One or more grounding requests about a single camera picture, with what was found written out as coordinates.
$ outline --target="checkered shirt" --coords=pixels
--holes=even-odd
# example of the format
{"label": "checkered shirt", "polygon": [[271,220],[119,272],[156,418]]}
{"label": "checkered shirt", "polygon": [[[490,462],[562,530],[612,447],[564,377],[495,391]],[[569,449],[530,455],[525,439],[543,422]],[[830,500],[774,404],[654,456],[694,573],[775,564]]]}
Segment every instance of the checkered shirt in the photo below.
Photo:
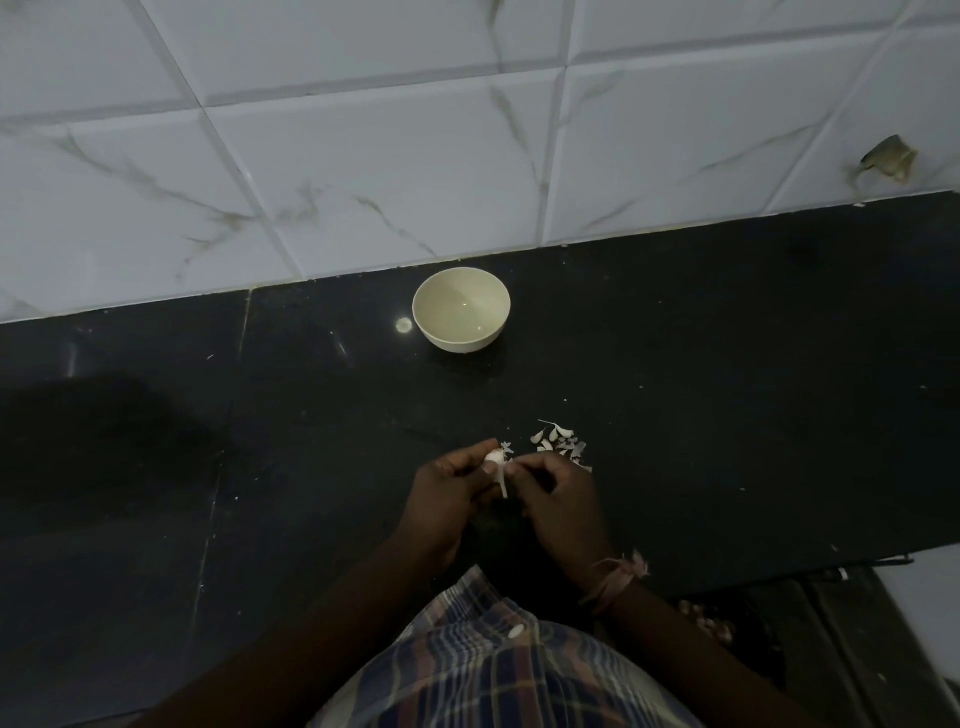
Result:
{"label": "checkered shirt", "polygon": [[701,724],[615,650],[537,620],[473,567],[344,685],[309,728],[361,725]]}

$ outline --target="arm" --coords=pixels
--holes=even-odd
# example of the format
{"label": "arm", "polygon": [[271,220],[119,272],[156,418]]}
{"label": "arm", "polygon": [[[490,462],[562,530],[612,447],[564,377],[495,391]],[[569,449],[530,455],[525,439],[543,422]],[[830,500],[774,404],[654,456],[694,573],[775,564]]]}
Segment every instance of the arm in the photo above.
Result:
{"label": "arm", "polygon": [[[536,470],[555,480],[551,493],[531,475]],[[553,452],[518,457],[506,475],[540,543],[584,594],[591,593],[606,575],[595,565],[618,556],[592,476]],[[636,581],[613,601],[604,620],[629,655],[706,725],[822,725]]]}
{"label": "arm", "polygon": [[486,468],[496,466],[483,459],[496,447],[488,440],[420,468],[396,533],[305,621],[261,638],[135,725],[303,725],[389,644],[411,600],[452,563],[476,499],[493,483]]}

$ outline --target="white marble tile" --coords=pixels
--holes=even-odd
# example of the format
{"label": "white marble tile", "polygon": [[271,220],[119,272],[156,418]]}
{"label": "white marble tile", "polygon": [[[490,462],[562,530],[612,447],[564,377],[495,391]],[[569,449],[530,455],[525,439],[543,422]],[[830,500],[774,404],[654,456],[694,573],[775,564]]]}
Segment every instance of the white marble tile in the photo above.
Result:
{"label": "white marble tile", "polygon": [[186,104],[123,0],[0,0],[0,118]]}
{"label": "white marble tile", "polygon": [[905,0],[579,0],[574,56],[889,23]]}
{"label": "white marble tile", "polygon": [[0,133],[0,288],[56,313],[289,278],[198,116]]}
{"label": "white marble tile", "polygon": [[[772,210],[960,187],[958,119],[960,29],[898,32]],[[920,150],[909,183],[876,171],[863,172],[854,182],[852,174],[864,155],[895,133]]]}
{"label": "white marble tile", "polygon": [[561,53],[564,0],[145,0],[203,97]]}
{"label": "white marble tile", "polygon": [[43,313],[41,311],[36,310],[29,303],[24,303],[18,298],[11,296],[0,288],[0,324],[6,324],[9,321],[37,319],[42,316]]}
{"label": "white marble tile", "polygon": [[914,15],[918,20],[960,18],[960,0],[926,0],[924,6]]}
{"label": "white marble tile", "polygon": [[308,276],[537,241],[557,71],[214,109]]}
{"label": "white marble tile", "polygon": [[571,67],[546,240],[758,214],[875,42]]}

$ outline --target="hand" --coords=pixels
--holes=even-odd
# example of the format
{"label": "hand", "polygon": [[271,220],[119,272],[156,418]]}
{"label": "hand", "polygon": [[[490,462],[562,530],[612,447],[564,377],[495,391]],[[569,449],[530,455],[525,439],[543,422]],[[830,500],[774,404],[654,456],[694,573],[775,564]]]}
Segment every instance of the hand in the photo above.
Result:
{"label": "hand", "polygon": [[496,465],[484,458],[499,447],[496,440],[486,440],[417,471],[395,538],[426,560],[431,575],[443,573],[453,563],[477,499],[496,476]]}
{"label": "hand", "polygon": [[[531,471],[547,471],[557,484],[553,492],[544,491]],[[505,474],[546,552],[577,587],[593,591],[604,576],[594,565],[619,556],[604,523],[593,476],[556,452],[518,457],[507,464]]]}

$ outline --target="bowl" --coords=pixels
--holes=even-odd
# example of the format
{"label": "bowl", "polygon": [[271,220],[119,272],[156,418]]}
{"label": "bowl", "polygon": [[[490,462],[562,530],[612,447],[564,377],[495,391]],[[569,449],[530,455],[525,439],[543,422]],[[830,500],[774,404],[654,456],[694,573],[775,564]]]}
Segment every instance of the bowl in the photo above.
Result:
{"label": "bowl", "polygon": [[479,268],[448,268],[425,280],[414,296],[414,321],[445,352],[479,352],[510,316],[510,291]]}

